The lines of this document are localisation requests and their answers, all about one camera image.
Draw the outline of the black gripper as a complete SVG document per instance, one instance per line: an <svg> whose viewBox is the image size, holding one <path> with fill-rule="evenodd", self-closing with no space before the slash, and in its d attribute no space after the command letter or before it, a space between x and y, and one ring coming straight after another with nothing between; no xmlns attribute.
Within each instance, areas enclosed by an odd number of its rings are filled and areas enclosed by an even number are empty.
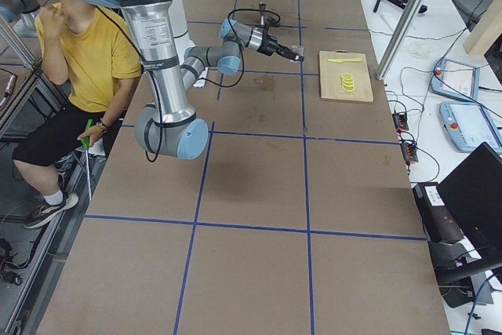
<svg viewBox="0 0 502 335"><path fill-rule="evenodd" d="M289 50L286 46L280 45L275 36L262 34L260 46L258 47L257 52L266 56L271 56L274 53L277 53L279 56L287 58L290 62L302 63L304 61L304 56L299 53L303 52L303 47L291 45L290 49L291 50Z"/></svg>

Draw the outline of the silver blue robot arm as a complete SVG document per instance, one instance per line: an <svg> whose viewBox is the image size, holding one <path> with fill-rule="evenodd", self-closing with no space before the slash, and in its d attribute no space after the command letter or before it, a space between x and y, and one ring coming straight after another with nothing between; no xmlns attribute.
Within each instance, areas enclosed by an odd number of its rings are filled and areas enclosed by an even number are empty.
<svg viewBox="0 0 502 335"><path fill-rule="evenodd" d="M293 62L304 59L267 32L230 19L221 25L221 46L190 46L179 56L175 37L187 30L184 21L175 21L184 15L181 0L81 1L122 11L154 96L136 121L136 140L155 155L194 159L204 151L209 128L188 103L187 92L206 68L233 75L243 64L244 48L266 56L276 53Z"/></svg>

